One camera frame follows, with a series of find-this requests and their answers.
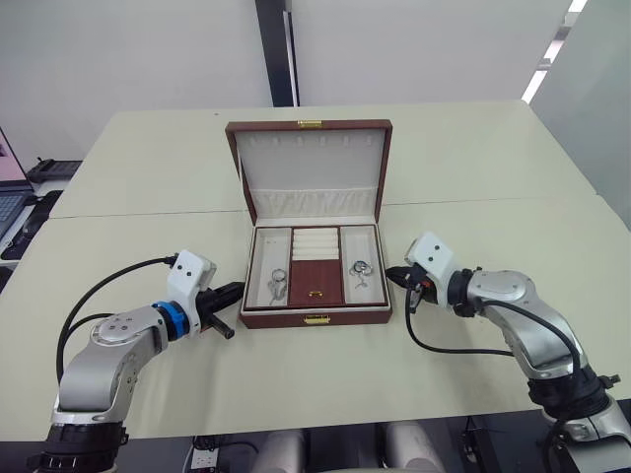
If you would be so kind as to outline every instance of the grey floor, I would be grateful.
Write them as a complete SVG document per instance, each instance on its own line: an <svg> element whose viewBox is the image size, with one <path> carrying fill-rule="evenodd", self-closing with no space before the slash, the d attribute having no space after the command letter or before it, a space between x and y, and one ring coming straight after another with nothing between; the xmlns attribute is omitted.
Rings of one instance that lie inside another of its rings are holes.
<svg viewBox="0 0 631 473"><path fill-rule="evenodd" d="M631 400L622 401L627 419L631 420ZM539 411L474 416L477 427L490 431L493 446L503 473L543 472L537 443L547 426ZM466 418L426 419L420 421L430 435L449 473L477 473L461 452L460 433ZM323 427L309 429L310 463L308 471L316 473L340 468L377 466L375 425ZM248 440L261 446L267 433L237 434L229 441ZM133 439L118 455L118 471L155 471L179 473L190 447L191 438ZM25 458L37 453L39 442L0 442L0 472L23 473ZM234 445L220 450L221 471L246 473L254 461L254 452Z"/></svg>

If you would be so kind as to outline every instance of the keyboard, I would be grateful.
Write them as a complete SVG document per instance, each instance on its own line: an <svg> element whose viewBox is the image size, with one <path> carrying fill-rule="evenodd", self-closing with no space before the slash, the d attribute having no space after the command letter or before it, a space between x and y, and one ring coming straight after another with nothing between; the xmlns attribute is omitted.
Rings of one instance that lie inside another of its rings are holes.
<svg viewBox="0 0 631 473"><path fill-rule="evenodd" d="M11 216L23 198L22 195L0 196L0 222L5 222Z"/></svg>

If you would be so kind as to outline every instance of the brown leather box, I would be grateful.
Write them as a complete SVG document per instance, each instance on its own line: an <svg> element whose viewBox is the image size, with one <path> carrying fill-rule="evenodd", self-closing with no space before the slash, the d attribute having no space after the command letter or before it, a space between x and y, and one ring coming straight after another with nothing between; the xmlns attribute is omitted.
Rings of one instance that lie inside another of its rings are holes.
<svg viewBox="0 0 631 473"><path fill-rule="evenodd" d="M254 224L247 327L388 322L378 221L391 132L389 120L228 124Z"/></svg>

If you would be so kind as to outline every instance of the power strip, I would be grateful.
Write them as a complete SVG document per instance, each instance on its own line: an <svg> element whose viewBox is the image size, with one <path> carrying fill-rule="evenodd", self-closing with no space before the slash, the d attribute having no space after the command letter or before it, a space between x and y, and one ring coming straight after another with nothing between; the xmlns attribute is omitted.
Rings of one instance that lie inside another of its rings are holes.
<svg viewBox="0 0 631 473"><path fill-rule="evenodd" d="M193 457L190 460L190 469L198 470L201 468L211 468L213 471L217 468L217 458L219 457L219 448L214 450L198 450L193 449Z"/></svg>

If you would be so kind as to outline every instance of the computer mouse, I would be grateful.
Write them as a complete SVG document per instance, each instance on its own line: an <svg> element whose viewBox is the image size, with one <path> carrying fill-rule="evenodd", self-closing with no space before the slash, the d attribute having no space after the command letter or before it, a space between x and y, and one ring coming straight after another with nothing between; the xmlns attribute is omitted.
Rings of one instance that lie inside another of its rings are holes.
<svg viewBox="0 0 631 473"><path fill-rule="evenodd" d="M27 220L22 225L22 236L24 238L33 239L37 231L41 228L43 223L48 220L47 214L32 213L27 217Z"/></svg>

